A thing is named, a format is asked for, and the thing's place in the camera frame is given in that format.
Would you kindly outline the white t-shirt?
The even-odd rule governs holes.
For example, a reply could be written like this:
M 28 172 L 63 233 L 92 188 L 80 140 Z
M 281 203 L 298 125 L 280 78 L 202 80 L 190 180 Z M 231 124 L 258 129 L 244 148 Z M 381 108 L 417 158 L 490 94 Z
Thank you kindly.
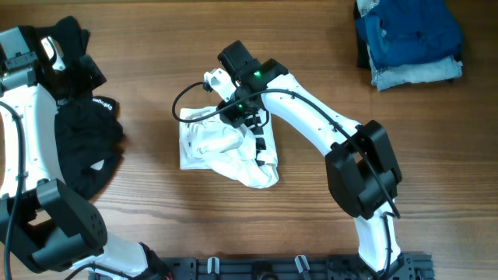
M 272 117 L 258 111 L 233 128 L 216 115 L 179 123 L 180 168 L 213 170 L 247 187 L 264 189 L 279 181 Z

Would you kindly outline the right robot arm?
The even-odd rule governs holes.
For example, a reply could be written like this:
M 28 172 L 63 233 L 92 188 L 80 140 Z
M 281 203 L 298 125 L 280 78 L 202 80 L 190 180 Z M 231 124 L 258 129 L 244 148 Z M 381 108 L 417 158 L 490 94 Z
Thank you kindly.
M 239 40 L 221 51 L 221 119 L 239 127 L 258 110 L 280 117 L 322 154 L 328 189 L 352 216 L 358 255 L 377 277 L 388 278 L 402 255 L 395 241 L 395 206 L 402 173 L 388 133 L 376 121 L 360 124 L 309 93 L 284 65 L 261 63 Z

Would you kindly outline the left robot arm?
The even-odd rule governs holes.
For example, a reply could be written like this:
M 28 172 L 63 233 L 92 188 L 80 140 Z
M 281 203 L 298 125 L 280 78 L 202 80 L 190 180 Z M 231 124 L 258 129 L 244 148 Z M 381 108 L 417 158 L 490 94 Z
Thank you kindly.
M 107 231 L 102 215 L 65 185 L 54 119 L 67 68 L 50 37 L 32 26 L 1 34 L 1 117 L 5 175 L 1 187 L 4 258 L 32 272 L 87 270 L 111 279 L 170 279 L 171 269 L 143 243 Z

